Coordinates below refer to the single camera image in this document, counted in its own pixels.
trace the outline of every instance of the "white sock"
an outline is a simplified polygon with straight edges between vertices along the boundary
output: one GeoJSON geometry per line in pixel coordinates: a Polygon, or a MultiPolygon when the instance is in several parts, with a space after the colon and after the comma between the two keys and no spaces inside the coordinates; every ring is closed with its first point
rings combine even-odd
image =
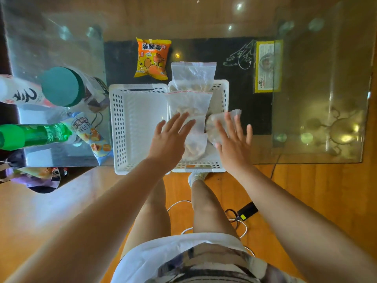
{"type": "Polygon", "coordinates": [[[208,175],[209,173],[191,173],[188,177],[188,184],[190,185],[190,188],[192,187],[192,184],[196,181],[196,180],[202,180],[204,181],[205,177],[208,175]]]}

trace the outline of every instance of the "hand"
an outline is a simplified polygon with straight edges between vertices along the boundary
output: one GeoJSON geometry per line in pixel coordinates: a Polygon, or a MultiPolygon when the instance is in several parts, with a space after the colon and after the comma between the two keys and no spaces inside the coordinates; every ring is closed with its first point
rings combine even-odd
{"type": "Polygon", "coordinates": [[[221,122],[215,122],[216,128],[219,130],[222,145],[216,143],[215,146],[220,153],[220,159],[224,168],[234,177],[240,172],[245,171],[252,166],[251,161],[251,142],[253,137],[253,129],[249,124],[246,128],[246,137],[243,135],[241,127],[240,115],[234,118],[236,127],[230,118],[228,112],[225,113],[225,123],[229,136],[225,132],[221,122]]]}
{"type": "Polygon", "coordinates": [[[195,119],[193,119],[182,127],[188,116],[187,112],[182,115],[175,114],[166,123],[164,131],[162,128],[165,120],[156,126],[147,159],[153,160],[165,174],[175,168],[185,152],[186,137],[195,124],[195,119]]]}

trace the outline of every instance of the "green lid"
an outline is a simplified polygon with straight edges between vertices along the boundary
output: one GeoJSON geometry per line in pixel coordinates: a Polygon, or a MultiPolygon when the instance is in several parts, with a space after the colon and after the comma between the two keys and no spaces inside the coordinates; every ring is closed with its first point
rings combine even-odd
{"type": "Polygon", "coordinates": [[[53,67],[41,76],[42,92],[46,99],[57,106],[71,107],[85,96],[81,77],[66,67],[53,67]]]}
{"type": "Polygon", "coordinates": [[[0,149],[13,151],[25,146],[25,133],[18,125],[0,125],[0,149]]]}

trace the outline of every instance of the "green bottle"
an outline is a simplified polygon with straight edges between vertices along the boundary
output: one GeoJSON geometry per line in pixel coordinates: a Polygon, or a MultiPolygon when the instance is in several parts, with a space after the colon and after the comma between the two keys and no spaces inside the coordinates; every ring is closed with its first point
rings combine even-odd
{"type": "Polygon", "coordinates": [[[65,142],[72,132],[62,123],[51,125],[0,125],[0,149],[13,151],[24,147],[65,142]]]}

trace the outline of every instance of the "person's right arm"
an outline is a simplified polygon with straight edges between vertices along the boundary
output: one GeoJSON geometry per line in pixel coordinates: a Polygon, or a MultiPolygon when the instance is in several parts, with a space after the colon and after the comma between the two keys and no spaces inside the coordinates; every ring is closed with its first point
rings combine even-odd
{"type": "Polygon", "coordinates": [[[340,228],[256,169],[250,159],[252,127],[244,137],[226,114],[216,145],[225,169],[245,188],[298,270],[309,282],[377,282],[376,261],[340,228]]]}

